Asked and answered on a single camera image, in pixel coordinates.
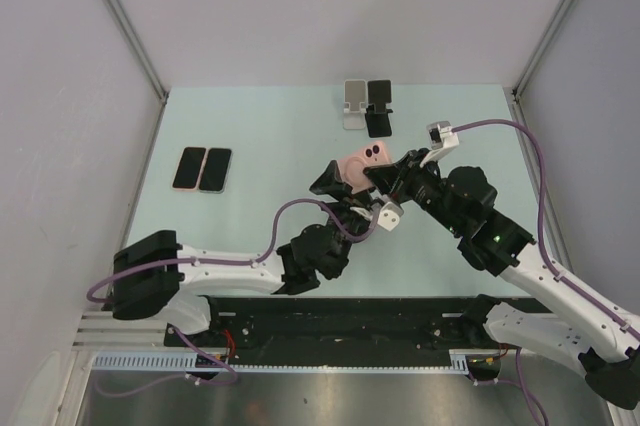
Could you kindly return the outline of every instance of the smartphone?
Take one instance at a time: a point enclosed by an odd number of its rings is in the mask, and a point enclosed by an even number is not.
[[[221,193],[227,181],[231,150],[225,148],[211,148],[202,168],[202,176],[198,189],[208,193]]]
[[[198,186],[206,148],[184,148],[176,175],[173,178],[173,189],[192,191]]]

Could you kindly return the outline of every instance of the light blue table surface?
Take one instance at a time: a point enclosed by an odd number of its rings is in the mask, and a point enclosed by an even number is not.
[[[391,107],[393,136],[384,141],[394,160],[429,145],[429,123],[510,119],[498,85],[394,86]],[[342,86],[172,89],[129,244],[159,229],[175,229],[179,242],[197,248],[264,251],[278,207],[314,197],[309,185],[331,159],[372,141],[366,129],[343,129],[342,108]],[[489,126],[460,138],[461,146],[441,161],[443,175],[456,166],[481,166],[498,189],[496,208],[534,232],[536,201],[515,131]],[[171,188],[186,146],[233,150],[222,194]],[[417,205],[403,207],[393,232],[378,230],[355,245],[342,277],[321,278],[321,287],[305,296],[526,296],[471,268],[456,249],[457,240]],[[325,218],[315,206],[294,206],[282,217],[277,244]]]

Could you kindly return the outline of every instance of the black smartphone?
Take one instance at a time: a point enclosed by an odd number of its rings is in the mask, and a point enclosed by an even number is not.
[[[196,189],[206,153],[206,148],[184,148],[176,175],[173,178],[173,189],[181,191]]]
[[[202,168],[202,177],[200,178],[198,189],[209,193],[221,193],[224,191],[224,183],[227,181],[230,162],[230,149],[211,148],[207,153],[204,168]]]

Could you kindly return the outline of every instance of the wall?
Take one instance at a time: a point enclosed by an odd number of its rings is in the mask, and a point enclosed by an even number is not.
[[[640,0],[578,0],[523,108],[577,272],[640,312]]]
[[[122,0],[172,86],[512,86],[560,0]]]
[[[84,292],[110,269],[160,108],[101,0],[0,0],[0,11],[8,424],[43,359],[64,362]]]

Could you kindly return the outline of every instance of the shiny floor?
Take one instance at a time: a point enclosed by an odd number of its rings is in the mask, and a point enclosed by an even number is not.
[[[513,357],[501,377],[513,379]],[[525,358],[527,384],[551,426],[611,425],[605,403],[568,370]],[[166,373],[94,372],[78,422],[106,425],[360,426],[535,425],[512,386],[474,387],[453,375],[243,374],[234,386],[168,381],[128,398],[107,399],[92,386],[121,392]]]

